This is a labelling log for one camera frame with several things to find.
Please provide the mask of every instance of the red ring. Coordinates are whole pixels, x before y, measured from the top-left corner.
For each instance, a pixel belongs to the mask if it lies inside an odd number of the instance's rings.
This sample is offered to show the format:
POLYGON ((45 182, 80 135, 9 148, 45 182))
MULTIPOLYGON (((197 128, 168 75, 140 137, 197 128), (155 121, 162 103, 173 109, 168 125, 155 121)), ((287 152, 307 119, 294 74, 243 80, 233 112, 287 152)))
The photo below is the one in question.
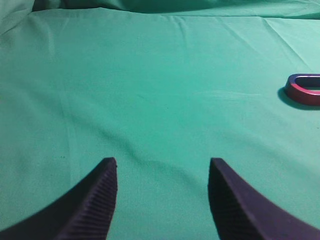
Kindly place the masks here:
POLYGON ((284 92, 292 100, 310 106, 320 106, 320 91, 313 91, 303 87, 313 87, 309 84, 297 84, 298 78, 317 78, 319 82, 314 82, 314 85, 320 87, 320 74, 293 74, 289 76, 284 87, 284 92))

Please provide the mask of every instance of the textured rubber surface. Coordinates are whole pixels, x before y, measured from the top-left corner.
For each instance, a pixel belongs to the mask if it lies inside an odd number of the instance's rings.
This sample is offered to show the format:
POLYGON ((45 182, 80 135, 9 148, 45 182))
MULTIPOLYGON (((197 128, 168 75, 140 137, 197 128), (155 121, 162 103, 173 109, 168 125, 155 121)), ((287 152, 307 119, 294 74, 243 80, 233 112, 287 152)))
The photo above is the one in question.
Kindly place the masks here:
POLYGON ((117 164, 105 158, 74 188, 1 240, 105 240, 116 206, 117 164))
POLYGON ((320 231, 279 208, 221 158, 210 164, 210 208, 221 240, 319 240, 320 231))

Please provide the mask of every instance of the green cloth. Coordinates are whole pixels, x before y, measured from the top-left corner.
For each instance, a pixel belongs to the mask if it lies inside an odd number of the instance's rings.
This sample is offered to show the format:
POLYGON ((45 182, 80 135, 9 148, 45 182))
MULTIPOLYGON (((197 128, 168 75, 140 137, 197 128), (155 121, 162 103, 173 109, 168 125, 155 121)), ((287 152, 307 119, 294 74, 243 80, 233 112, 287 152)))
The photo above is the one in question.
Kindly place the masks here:
POLYGON ((218 240, 211 157, 320 228, 320 112, 279 97, 289 75, 319 73, 318 20, 20 6, 0 36, 0 229, 104 157, 109 240, 218 240))

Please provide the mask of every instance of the metal ring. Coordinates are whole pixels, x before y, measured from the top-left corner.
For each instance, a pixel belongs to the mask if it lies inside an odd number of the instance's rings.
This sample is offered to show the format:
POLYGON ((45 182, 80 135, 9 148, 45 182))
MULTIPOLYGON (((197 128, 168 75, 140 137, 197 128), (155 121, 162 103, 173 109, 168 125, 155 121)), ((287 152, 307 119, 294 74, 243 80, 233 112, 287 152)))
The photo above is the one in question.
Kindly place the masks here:
POLYGON ((310 106, 320 106, 320 74, 293 74, 289 76, 284 92, 292 100, 310 106))

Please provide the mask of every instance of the green backdrop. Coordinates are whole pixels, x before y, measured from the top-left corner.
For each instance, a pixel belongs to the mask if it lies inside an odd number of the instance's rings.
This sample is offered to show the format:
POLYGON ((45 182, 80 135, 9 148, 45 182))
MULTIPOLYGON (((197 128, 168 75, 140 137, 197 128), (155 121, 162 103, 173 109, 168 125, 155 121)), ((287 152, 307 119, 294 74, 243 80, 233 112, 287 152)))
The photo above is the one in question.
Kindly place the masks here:
POLYGON ((320 112, 281 90, 320 72, 317 1, 32 5, 0 0, 0 230, 104 157, 110 240, 218 240, 211 157, 320 228, 320 112))

